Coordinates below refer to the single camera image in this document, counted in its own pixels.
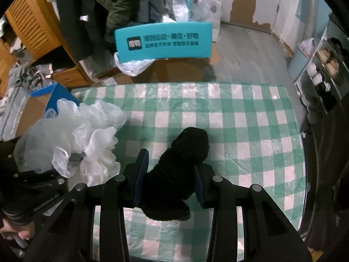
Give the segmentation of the person's left hand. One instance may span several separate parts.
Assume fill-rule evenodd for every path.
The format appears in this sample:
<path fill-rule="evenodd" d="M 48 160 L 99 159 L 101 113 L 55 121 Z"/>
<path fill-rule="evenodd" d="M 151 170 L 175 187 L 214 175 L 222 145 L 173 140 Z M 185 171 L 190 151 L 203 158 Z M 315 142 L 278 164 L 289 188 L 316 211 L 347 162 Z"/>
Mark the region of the person's left hand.
<path fill-rule="evenodd" d="M 1 223 L 1 235 L 6 240 L 13 240 L 15 234 L 17 234 L 22 240 L 30 240 L 35 235 L 34 222 L 30 222 L 27 225 L 17 225 L 6 218 Z"/>

